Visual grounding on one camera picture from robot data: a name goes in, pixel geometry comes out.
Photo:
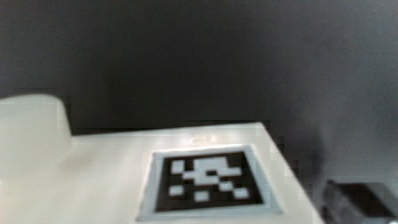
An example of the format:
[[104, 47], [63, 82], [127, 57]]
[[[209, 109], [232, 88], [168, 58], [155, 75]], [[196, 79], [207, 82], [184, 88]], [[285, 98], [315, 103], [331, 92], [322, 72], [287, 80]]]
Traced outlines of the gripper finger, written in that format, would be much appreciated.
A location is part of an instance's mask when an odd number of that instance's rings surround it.
[[328, 224], [398, 224], [398, 197], [383, 183], [328, 181], [324, 219]]

